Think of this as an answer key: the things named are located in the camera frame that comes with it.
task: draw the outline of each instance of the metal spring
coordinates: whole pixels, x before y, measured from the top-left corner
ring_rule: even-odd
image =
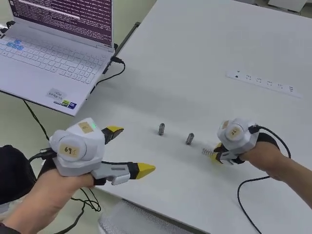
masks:
[[[165,124],[161,123],[159,126],[158,135],[162,136],[164,135],[164,132],[165,132]]]
[[[190,145],[194,139],[194,133],[190,133],[189,136],[187,137],[185,144]]]
[[[211,155],[213,155],[214,151],[213,150],[208,150],[206,148],[203,148],[203,151],[201,153],[203,155],[206,155],[206,156],[210,157]]]

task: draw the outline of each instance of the laptop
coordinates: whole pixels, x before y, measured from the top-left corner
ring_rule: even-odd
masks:
[[[9,0],[0,91],[75,116],[114,54],[113,0]]]

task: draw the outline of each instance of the person's left hand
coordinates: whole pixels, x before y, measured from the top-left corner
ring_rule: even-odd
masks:
[[[17,209],[3,222],[22,234],[34,234],[48,226],[82,187],[92,187],[91,174],[63,177],[57,169],[42,174]]]

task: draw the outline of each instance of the hand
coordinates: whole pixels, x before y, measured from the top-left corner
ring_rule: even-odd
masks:
[[[249,161],[256,168],[265,171],[269,176],[280,180],[278,168],[287,158],[273,144],[258,142],[256,146],[240,156],[241,160]]]
[[[3,223],[23,234],[37,233],[55,219],[76,190],[93,184],[91,174],[63,177],[57,169],[49,170]]]

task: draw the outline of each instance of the power outlet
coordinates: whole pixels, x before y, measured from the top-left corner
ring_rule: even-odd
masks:
[[[278,89],[283,89],[284,86],[283,86],[282,84],[277,84],[277,88],[278,88]]]
[[[293,86],[281,84],[281,83],[274,83],[273,81],[263,79],[263,78],[258,78],[248,73],[244,73],[240,70],[229,71],[226,73],[226,76],[232,79],[237,79],[242,82],[246,82],[246,83],[260,86],[266,89],[274,90],[274,91],[284,93],[290,96],[302,98],[302,95],[299,94]]]

